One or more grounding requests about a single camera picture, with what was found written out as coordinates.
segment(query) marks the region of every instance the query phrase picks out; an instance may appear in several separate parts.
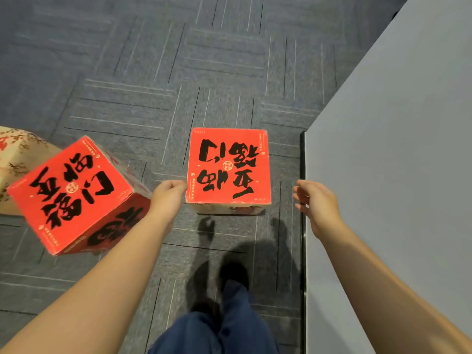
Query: cardboard box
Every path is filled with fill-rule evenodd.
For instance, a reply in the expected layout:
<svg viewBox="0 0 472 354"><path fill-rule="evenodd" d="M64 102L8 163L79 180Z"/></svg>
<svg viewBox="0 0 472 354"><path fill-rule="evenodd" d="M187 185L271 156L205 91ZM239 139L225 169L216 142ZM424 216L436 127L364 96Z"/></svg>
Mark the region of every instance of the cardboard box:
<svg viewBox="0 0 472 354"><path fill-rule="evenodd" d="M152 196L127 166L87 136L8 193L51 255L110 249L147 213Z"/></svg>
<svg viewBox="0 0 472 354"><path fill-rule="evenodd" d="M60 151L33 133L0 126L0 214L21 215L7 188Z"/></svg>
<svg viewBox="0 0 472 354"><path fill-rule="evenodd" d="M256 215L271 204L265 130L194 128L186 202L202 214Z"/></svg>

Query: leg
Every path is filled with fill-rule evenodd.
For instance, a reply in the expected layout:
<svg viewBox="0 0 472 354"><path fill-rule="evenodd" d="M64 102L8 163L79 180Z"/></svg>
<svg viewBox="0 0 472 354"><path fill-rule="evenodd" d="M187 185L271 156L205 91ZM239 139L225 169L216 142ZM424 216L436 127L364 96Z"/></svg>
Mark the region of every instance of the leg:
<svg viewBox="0 0 472 354"><path fill-rule="evenodd" d="M221 354L213 318L193 311L181 316L149 349L148 354Z"/></svg>
<svg viewBox="0 0 472 354"><path fill-rule="evenodd" d="M227 280L224 286L223 314L218 335L225 354L279 352L267 323L252 310L246 287L235 280Z"/></svg>

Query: round logo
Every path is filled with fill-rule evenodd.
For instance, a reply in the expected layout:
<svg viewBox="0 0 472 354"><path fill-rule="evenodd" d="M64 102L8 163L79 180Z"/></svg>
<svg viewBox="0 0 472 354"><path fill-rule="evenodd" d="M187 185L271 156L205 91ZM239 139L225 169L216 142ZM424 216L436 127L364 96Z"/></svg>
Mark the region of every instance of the round logo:
<svg viewBox="0 0 472 354"><path fill-rule="evenodd" d="M225 161L223 163L223 169L231 170L233 168L233 163L231 161Z"/></svg>
<svg viewBox="0 0 472 354"><path fill-rule="evenodd" d="M79 185L77 185L76 183L69 183L69 184L66 186L66 191L67 191L68 193L74 193L74 192L76 192L78 189L79 189Z"/></svg>

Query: hand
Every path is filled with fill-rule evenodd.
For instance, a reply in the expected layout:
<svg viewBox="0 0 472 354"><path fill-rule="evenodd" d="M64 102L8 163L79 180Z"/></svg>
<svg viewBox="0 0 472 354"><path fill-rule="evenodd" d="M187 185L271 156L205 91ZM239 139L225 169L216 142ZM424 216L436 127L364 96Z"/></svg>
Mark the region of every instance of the hand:
<svg viewBox="0 0 472 354"><path fill-rule="evenodd" d="M165 234L169 233L174 224L180 206L182 195L187 190L187 183L183 180L163 181L152 194L150 209L146 217L153 222L164 224Z"/></svg>
<svg viewBox="0 0 472 354"><path fill-rule="evenodd" d="M294 186L293 196L300 203L295 204L295 207L308 216L316 237L343 224L338 199L333 191L314 181L298 180L296 183L298 186Z"/></svg>

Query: forearm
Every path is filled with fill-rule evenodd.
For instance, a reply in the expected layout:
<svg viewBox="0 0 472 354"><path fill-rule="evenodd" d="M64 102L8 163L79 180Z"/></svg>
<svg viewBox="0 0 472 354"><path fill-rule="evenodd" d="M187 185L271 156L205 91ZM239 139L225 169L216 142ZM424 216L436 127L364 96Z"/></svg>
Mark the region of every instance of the forearm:
<svg viewBox="0 0 472 354"><path fill-rule="evenodd" d="M344 224L320 237L377 353L470 353L472 343Z"/></svg>
<svg viewBox="0 0 472 354"><path fill-rule="evenodd" d="M2 353L117 353L165 235L145 217Z"/></svg>

